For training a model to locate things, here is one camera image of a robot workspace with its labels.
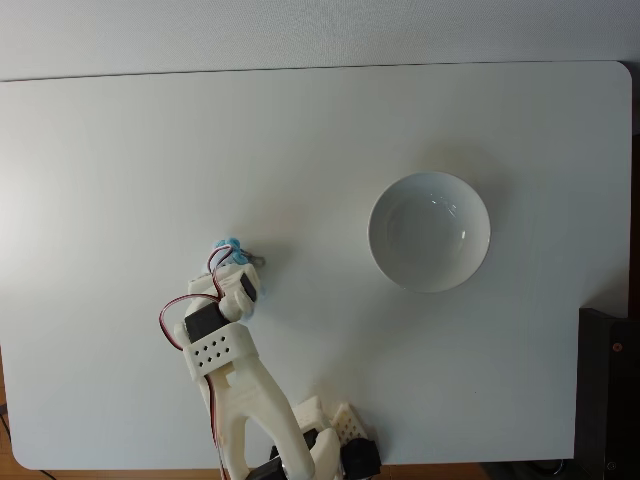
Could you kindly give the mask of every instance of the white tabletop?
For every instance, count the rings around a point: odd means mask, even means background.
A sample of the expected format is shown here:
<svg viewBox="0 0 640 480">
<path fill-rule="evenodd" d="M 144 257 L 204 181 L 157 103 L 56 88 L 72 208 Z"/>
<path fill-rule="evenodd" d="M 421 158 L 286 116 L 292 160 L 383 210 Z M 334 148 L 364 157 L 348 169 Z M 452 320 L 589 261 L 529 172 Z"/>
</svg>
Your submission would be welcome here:
<svg viewBox="0 0 640 480">
<path fill-rule="evenodd" d="M 385 463 L 571 457 L 578 308 L 626 311 L 630 87 L 607 62 L 0 85 L 16 458 L 217 465 L 157 314 L 230 234 L 267 258 L 249 325 L 292 403 L 351 402 Z M 418 295 L 377 270 L 367 220 L 431 169 L 477 189 L 493 237 L 468 282 Z M 270 445 L 249 427 L 251 464 Z"/>
</svg>

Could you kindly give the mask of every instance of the white bowl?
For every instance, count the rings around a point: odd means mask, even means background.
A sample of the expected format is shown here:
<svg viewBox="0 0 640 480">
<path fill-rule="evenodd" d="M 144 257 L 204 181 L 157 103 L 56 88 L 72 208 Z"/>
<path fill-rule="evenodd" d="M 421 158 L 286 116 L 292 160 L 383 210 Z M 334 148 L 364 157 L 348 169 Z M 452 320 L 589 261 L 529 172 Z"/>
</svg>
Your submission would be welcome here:
<svg viewBox="0 0 640 480">
<path fill-rule="evenodd" d="M 489 214 L 458 177 L 416 173 L 380 196 L 369 220 L 369 245 L 382 273 L 416 292 L 460 285 L 480 267 L 491 238 Z"/>
</svg>

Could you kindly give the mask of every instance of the robotic arm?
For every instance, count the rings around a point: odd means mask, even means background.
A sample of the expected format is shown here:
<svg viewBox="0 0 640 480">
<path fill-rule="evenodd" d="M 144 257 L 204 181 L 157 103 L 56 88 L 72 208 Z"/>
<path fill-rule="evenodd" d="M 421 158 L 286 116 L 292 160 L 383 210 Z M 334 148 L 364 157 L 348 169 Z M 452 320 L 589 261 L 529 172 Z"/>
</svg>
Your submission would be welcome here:
<svg viewBox="0 0 640 480">
<path fill-rule="evenodd" d="M 351 473 L 350 479 L 378 473 L 380 459 L 375 443 L 366 440 L 348 405 L 341 406 L 333 423 L 317 397 L 292 409 L 260 361 L 249 329 L 237 323 L 253 312 L 258 298 L 260 279 L 254 266 L 231 261 L 211 273 L 213 285 L 211 275 L 189 283 L 187 297 L 193 300 L 185 321 L 174 328 L 174 341 L 182 349 L 191 378 L 198 383 L 211 412 L 214 442 L 222 452 L 221 466 L 224 457 L 231 480 L 342 479 L 341 446 L 342 456 L 346 450 L 348 457 L 344 467 L 347 474 Z M 248 418 L 253 418 L 275 443 L 276 455 L 253 471 L 245 461 Z M 360 447 L 354 450 L 355 440 Z"/>
</svg>

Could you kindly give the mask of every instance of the white perforated bracket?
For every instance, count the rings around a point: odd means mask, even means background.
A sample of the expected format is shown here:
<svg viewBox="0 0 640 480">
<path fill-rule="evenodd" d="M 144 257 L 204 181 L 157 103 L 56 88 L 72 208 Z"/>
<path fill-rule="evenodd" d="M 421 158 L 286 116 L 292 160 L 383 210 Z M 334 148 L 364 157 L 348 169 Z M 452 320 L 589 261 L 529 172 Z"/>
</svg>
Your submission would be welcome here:
<svg viewBox="0 0 640 480">
<path fill-rule="evenodd" d="M 247 355 L 257 355 L 249 329 L 240 323 L 230 323 L 183 349 L 191 378 L 199 377 Z"/>
<path fill-rule="evenodd" d="M 322 404 L 317 396 L 296 405 L 293 408 L 293 414 L 302 433 L 308 432 L 313 428 L 321 432 L 326 428 L 332 427 L 331 422 L 322 411 Z"/>
<path fill-rule="evenodd" d="M 348 403 L 343 403 L 338 409 L 335 417 L 331 421 L 331 425 L 336 429 L 338 438 L 340 439 L 340 446 L 344 447 L 354 438 L 367 438 L 360 420 L 356 417 L 353 410 Z"/>
</svg>

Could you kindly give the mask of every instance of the white plastic part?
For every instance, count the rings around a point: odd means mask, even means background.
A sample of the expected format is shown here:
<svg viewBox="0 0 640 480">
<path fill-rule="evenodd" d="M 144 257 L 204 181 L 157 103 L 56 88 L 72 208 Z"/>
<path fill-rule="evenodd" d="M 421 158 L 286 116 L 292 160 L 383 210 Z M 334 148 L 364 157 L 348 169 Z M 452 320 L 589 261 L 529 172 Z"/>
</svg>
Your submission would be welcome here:
<svg viewBox="0 0 640 480">
<path fill-rule="evenodd" d="M 354 438 L 367 438 L 367 432 L 348 403 L 340 405 L 331 424 L 336 429 L 338 438 L 340 438 L 340 445 L 343 447 Z"/>
<path fill-rule="evenodd" d="M 256 290 L 256 294 L 260 291 L 260 278 L 256 272 L 256 269 L 250 263 L 245 265 L 238 265 L 237 263 L 231 263 L 219 267 L 216 270 L 216 278 L 220 287 L 225 293 L 225 296 L 219 303 L 220 312 L 230 322 L 236 322 L 243 316 L 253 312 L 255 302 L 253 302 L 249 295 L 245 292 L 244 287 L 240 279 L 242 275 L 246 275 L 249 281 Z M 211 275 L 202 275 L 189 282 L 188 291 L 192 293 L 206 293 L 209 295 L 215 295 L 216 289 L 213 286 Z M 201 309 L 202 307 L 211 303 L 211 300 L 206 298 L 195 299 L 189 308 L 185 316 L 191 315 L 193 312 Z"/>
<path fill-rule="evenodd" d="M 322 405 L 318 397 L 311 397 L 310 399 L 293 407 L 293 414 L 298 421 L 300 430 L 308 432 L 315 428 L 318 432 L 321 432 L 327 428 L 333 428 L 329 418 L 322 411 Z"/>
<path fill-rule="evenodd" d="M 340 440 L 333 428 L 322 430 L 311 449 L 311 457 L 316 467 L 316 480 L 342 478 L 340 471 Z"/>
<path fill-rule="evenodd" d="M 217 368 L 248 355 L 258 355 L 249 329 L 239 323 L 230 323 L 197 342 L 183 347 L 191 378 L 213 372 Z"/>
<path fill-rule="evenodd" d="M 253 311 L 254 302 L 240 281 L 246 274 L 256 292 L 260 280 L 253 265 L 229 264 L 218 269 L 218 282 L 225 296 L 220 312 L 231 322 Z M 215 295 L 210 275 L 189 282 L 189 293 Z M 196 298 L 186 315 L 211 303 Z M 217 437 L 232 480 L 244 480 L 249 467 L 244 458 L 245 424 L 253 418 L 273 439 L 290 480 L 341 479 L 340 440 L 322 411 L 318 397 L 298 405 L 294 411 L 280 387 L 264 367 L 249 329 L 231 323 L 191 344 L 184 323 L 174 328 L 175 338 L 202 393 L 207 408 L 209 390 L 205 376 L 215 389 Z M 319 434 L 311 451 L 302 432 L 312 428 Z"/>
<path fill-rule="evenodd" d="M 229 383 L 227 376 L 233 372 Z M 237 358 L 209 376 L 216 392 L 218 441 L 233 480 L 249 474 L 244 458 L 247 418 L 273 439 L 290 480 L 314 478 L 314 462 L 291 406 L 257 355 Z"/>
</svg>

